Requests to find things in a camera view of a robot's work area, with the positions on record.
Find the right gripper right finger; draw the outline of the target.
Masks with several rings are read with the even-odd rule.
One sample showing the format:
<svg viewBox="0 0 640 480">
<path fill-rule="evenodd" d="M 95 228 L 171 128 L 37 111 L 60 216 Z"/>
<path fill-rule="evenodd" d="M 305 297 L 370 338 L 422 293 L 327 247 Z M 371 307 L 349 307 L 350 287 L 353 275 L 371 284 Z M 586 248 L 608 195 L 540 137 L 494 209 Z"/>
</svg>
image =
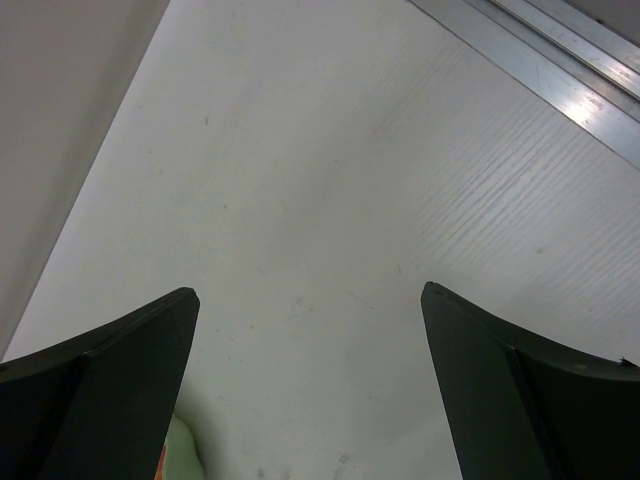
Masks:
<svg viewBox="0 0 640 480">
<path fill-rule="evenodd" d="M 564 346 L 437 283 L 421 307 L 463 478 L 638 478 L 638 365 Z"/>
</svg>

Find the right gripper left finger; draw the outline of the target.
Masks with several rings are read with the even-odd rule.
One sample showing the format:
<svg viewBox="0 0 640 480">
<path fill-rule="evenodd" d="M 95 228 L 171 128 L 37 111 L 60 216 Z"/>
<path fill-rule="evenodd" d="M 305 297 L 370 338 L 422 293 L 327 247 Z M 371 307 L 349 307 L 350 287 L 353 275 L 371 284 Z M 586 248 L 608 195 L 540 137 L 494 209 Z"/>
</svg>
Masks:
<svg viewBox="0 0 640 480">
<path fill-rule="evenodd" d="M 2 363 L 2 478 L 153 478 L 199 308 L 182 287 Z"/>
</svg>

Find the green wavy fruit bowl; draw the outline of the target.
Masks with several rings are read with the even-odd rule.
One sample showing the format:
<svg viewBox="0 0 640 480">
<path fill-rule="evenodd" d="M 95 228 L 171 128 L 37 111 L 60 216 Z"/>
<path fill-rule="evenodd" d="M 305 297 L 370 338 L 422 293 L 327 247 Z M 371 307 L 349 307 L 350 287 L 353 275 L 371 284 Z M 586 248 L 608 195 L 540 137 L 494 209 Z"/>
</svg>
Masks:
<svg viewBox="0 0 640 480">
<path fill-rule="evenodd" d="M 194 436 L 188 426 L 173 415 L 156 470 L 156 479 L 204 480 Z"/>
</svg>

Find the right aluminium table rail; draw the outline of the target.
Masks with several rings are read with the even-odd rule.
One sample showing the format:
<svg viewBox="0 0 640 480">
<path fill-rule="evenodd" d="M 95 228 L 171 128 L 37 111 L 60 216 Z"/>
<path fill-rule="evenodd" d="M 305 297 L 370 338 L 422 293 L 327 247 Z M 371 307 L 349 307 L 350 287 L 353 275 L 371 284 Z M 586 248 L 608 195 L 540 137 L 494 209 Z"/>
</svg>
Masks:
<svg viewBox="0 0 640 480">
<path fill-rule="evenodd" d="M 563 1 L 416 7 L 633 166 L 639 49 Z"/>
</svg>

